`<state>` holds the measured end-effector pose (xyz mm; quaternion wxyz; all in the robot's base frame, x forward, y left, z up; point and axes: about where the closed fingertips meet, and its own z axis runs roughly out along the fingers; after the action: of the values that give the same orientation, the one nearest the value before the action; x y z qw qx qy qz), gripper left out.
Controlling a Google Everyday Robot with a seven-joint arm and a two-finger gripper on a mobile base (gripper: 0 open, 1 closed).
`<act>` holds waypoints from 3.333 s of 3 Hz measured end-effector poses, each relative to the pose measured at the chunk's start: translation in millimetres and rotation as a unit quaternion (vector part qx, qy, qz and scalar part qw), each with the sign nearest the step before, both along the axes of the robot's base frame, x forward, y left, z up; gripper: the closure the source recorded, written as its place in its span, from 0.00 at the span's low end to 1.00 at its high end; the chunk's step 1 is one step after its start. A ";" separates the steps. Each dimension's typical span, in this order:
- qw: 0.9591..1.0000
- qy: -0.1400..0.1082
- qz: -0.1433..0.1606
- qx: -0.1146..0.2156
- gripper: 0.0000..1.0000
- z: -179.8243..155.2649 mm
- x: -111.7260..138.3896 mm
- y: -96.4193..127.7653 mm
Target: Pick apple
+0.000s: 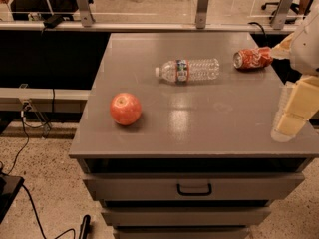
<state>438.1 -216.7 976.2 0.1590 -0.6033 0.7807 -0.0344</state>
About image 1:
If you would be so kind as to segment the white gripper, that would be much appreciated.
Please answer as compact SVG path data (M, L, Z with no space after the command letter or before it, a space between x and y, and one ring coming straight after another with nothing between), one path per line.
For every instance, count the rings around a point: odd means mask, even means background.
M314 7L296 31L270 51L273 59L290 56L291 68L303 76L287 82L281 91L271 137L278 142L293 139L319 111L319 7Z

